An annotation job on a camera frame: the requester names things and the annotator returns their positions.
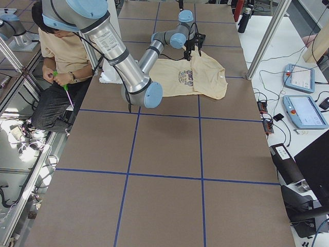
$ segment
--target printed graphic on t-shirt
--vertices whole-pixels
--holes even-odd
[[[186,86],[193,86],[193,75],[191,70],[184,70],[178,73],[178,81]]]

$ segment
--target man's hand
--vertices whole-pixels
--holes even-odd
[[[59,86],[64,86],[66,84],[72,83],[72,77],[69,73],[57,74],[53,80],[57,82]]]
[[[42,74],[43,74],[43,79],[46,81],[52,83],[53,81],[53,70],[51,68],[48,68],[47,66],[42,67]]]

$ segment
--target white table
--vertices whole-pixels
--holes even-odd
[[[252,62],[252,59],[258,49],[258,46],[264,36],[264,33],[270,23],[271,16],[252,16],[249,20],[247,28],[244,33],[239,33],[239,38],[241,42],[241,46],[244,51],[244,56],[247,61],[247,66],[250,66],[249,62]],[[289,56],[290,54],[300,50],[304,47],[304,43],[294,28],[288,17],[284,17],[278,30],[276,31],[273,39],[270,42],[270,45],[263,57],[263,60],[281,57],[281,56]],[[260,78],[260,71],[266,70],[272,73],[282,72],[284,67],[288,63],[297,64],[305,67],[315,67],[314,63],[306,63],[304,62],[302,55],[306,52],[302,50],[296,54],[293,54],[287,58],[279,58],[279,59],[271,59],[269,61],[263,61],[260,63],[260,66],[257,69],[253,79],[252,85],[254,87],[254,91],[258,92],[258,90],[267,96],[267,99],[277,99],[277,95],[267,91],[264,89],[264,86],[277,94],[280,95],[279,102],[278,101],[268,101],[267,109],[271,116],[274,116],[278,113],[281,113],[284,118],[282,119],[290,129],[291,132],[291,143],[287,150],[294,157],[298,154],[302,149],[304,149],[308,144],[313,142],[317,137],[322,135],[326,130],[296,130],[296,127],[291,122],[289,116],[286,114],[286,110],[284,109],[282,103],[282,96],[286,95],[305,95],[301,91],[289,89],[287,87],[283,87],[283,73],[279,74],[270,74],[267,72],[261,72],[261,77],[263,79],[264,84]],[[321,70],[316,67],[315,68],[315,81],[317,82],[327,82],[325,77],[323,76]],[[318,95],[322,91],[329,91],[329,87],[327,85],[315,85],[315,92],[311,94],[314,100],[318,98]],[[322,93],[320,99],[317,102],[319,105],[326,97],[328,97],[328,93]],[[265,99],[263,95],[255,94],[256,99]],[[329,121],[329,112],[323,113],[323,116],[327,121]],[[289,131],[285,124],[282,121],[276,122],[275,125],[280,127],[287,136],[287,141],[285,142],[285,146],[289,143]],[[268,145],[272,146],[274,144],[283,143],[284,142],[284,134],[277,127],[274,126],[274,134],[269,135]],[[301,246],[303,242],[309,242],[308,246],[311,246],[312,239],[307,238],[299,238],[296,231],[291,228],[294,234],[294,239],[296,246]],[[329,234],[319,234],[316,240],[315,247],[327,247],[329,246]]]

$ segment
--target blue joint cap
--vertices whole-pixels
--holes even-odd
[[[186,42],[186,37],[182,33],[175,33],[170,38],[170,45],[175,49],[181,49]]]
[[[4,41],[7,41],[7,40],[8,40],[8,38],[7,38],[4,34],[2,34],[2,33],[0,33],[0,37],[1,37]]]
[[[156,32],[154,34],[152,34],[152,36],[151,36],[151,42],[153,42],[155,34],[156,34]]]
[[[152,82],[146,90],[144,105],[146,108],[156,108],[162,100],[162,86],[157,82]]]
[[[3,14],[0,16],[1,20],[4,21],[19,21],[20,19],[15,14]]]
[[[64,31],[68,31],[68,32],[78,32],[79,31],[79,29],[76,26],[70,26],[65,23],[53,20],[53,19],[45,16],[44,14],[42,14],[42,17],[43,17],[43,22],[48,27],[58,29],[58,30],[64,30]]]
[[[193,13],[191,10],[183,10],[178,15],[178,20],[180,22],[191,22],[193,21]]]
[[[99,19],[107,12],[107,0],[66,0],[67,4],[79,15]]]

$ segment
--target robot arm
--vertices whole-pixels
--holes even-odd
[[[162,100],[162,87],[148,76],[165,44],[181,48],[191,33],[193,15],[188,21],[182,14],[175,30],[156,33],[152,44],[139,64],[109,22],[107,0],[43,0],[44,23],[54,29],[81,31],[93,40],[124,81],[123,98],[131,104],[146,108],[157,107]]]
[[[15,14],[3,14],[0,16],[0,37],[7,41],[12,36],[19,47],[32,43],[20,19]]]
[[[149,73],[166,44],[170,44],[173,48],[181,49],[186,41],[194,38],[195,26],[193,26],[192,12],[183,10],[179,13],[178,20],[179,24],[176,29],[157,32],[152,35],[151,45],[138,63],[144,73]]]

